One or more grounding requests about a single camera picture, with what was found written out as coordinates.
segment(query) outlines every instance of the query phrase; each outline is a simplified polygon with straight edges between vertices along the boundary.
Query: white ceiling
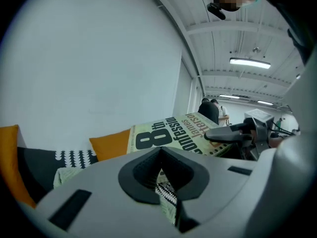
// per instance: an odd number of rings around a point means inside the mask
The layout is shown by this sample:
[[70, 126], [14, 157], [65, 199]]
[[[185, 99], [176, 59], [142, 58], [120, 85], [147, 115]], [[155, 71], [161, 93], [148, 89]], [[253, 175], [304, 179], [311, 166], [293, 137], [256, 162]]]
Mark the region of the white ceiling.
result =
[[[207, 0], [167, 1], [191, 42], [206, 96], [224, 93], [274, 102], [275, 107], [286, 104], [282, 98], [304, 66], [276, 8], [261, 0], [236, 12], [224, 11], [226, 20], [221, 21], [206, 10]], [[253, 53], [254, 47], [261, 51]], [[271, 67], [231, 65], [231, 57], [261, 60]]]

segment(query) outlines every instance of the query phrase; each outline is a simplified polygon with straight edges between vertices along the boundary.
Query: fluorescent light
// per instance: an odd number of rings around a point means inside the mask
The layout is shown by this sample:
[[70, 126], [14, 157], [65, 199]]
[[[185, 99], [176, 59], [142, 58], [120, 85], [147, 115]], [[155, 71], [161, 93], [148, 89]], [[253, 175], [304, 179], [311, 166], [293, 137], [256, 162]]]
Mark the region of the fluorescent light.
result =
[[239, 99], [240, 98], [240, 97], [237, 97], [237, 96], [230, 96], [230, 95], [223, 95], [223, 94], [220, 94], [220, 97], [232, 98], [232, 99]]
[[265, 105], [274, 105], [273, 103], [270, 103], [270, 102], [265, 102], [265, 101], [258, 101], [258, 103], [261, 103], [261, 104], [265, 104]]
[[230, 58], [231, 64], [239, 64], [239, 65], [248, 65], [248, 66], [255, 66], [260, 67], [263, 69], [269, 69], [271, 64], [268, 62], [263, 61], [256, 61], [251, 59], [242, 59], [242, 58]]

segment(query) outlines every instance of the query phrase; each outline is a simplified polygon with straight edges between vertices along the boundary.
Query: person's arm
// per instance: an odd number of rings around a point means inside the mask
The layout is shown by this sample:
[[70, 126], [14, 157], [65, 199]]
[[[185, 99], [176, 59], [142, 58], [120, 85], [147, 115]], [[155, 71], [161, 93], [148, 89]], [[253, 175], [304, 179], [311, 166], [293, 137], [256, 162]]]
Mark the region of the person's arm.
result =
[[219, 118], [219, 121], [228, 120], [229, 119], [229, 113], [226, 107], [222, 106], [222, 115], [223, 117]]

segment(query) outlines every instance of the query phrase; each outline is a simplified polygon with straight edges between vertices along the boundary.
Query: orange pillow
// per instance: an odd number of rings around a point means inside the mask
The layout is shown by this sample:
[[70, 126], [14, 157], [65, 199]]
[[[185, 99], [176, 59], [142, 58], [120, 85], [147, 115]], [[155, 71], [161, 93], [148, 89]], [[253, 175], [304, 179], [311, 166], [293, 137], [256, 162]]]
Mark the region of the orange pillow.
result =
[[98, 161], [125, 155], [128, 149], [130, 130], [104, 137], [89, 138]]
[[18, 168], [18, 130], [18, 125], [0, 128], [0, 174], [16, 200], [35, 208], [36, 203], [30, 197]]

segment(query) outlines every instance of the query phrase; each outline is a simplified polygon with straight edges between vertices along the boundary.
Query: person in green shirt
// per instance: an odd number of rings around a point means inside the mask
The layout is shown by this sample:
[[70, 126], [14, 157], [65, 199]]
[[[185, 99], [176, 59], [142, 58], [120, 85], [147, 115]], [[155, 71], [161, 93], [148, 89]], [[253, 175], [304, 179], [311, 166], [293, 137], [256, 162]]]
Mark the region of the person in green shirt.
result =
[[275, 129], [276, 129], [276, 130], [281, 130], [281, 122], [282, 122], [282, 118], [280, 118], [280, 119], [276, 122], [276, 126], [275, 126]]

